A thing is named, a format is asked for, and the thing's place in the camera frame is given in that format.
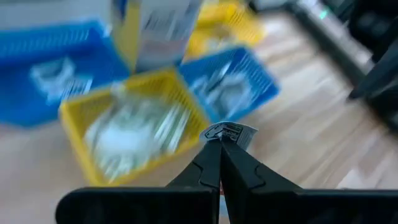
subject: floor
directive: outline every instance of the floor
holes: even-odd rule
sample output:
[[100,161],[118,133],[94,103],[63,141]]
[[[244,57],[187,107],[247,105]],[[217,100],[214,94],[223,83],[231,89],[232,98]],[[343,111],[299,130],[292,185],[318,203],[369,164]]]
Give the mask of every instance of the floor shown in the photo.
[[[241,121],[259,129],[249,152],[305,188],[398,188],[397,141],[362,103],[346,101],[351,87],[333,62],[288,15],[259,19],[269,35],[256,53],[282,91]],[[368,70],[368,53],[333,18],[323,22]],[[167,184],[198,150],[131,185]],[[87,185],[58,122],[25,131],[1,126],[0,155],[0,223],[54,223],[62,195]]]

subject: sticker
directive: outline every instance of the sticker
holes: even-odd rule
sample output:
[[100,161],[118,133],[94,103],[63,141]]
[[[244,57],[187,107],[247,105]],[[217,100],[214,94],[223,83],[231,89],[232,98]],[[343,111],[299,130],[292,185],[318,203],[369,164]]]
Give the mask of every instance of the sticker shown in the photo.
[[221,139],[221,137],[229,137],[239,147],[246,150],[257,131],[257,129],[244,124],[223,121],[213,124],[202,131],[199,138],[202,141],[211,141],[213,139]]

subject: plastic bag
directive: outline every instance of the plastic bag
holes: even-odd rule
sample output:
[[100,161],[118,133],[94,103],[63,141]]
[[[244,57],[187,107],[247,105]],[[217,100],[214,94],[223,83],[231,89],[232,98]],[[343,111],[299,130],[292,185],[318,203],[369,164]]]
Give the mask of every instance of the plastic bag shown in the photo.
[[231,62],[222,69],[195,80],[191,89],[203,96],[221,119],[228,119],[237,111],[245,110],[254,100],[245,73],[229,71]]
[[118,91],[115,104],[90,126],[85,139],[97,166],[111,182],[174,153],[189,115],[179,104]]

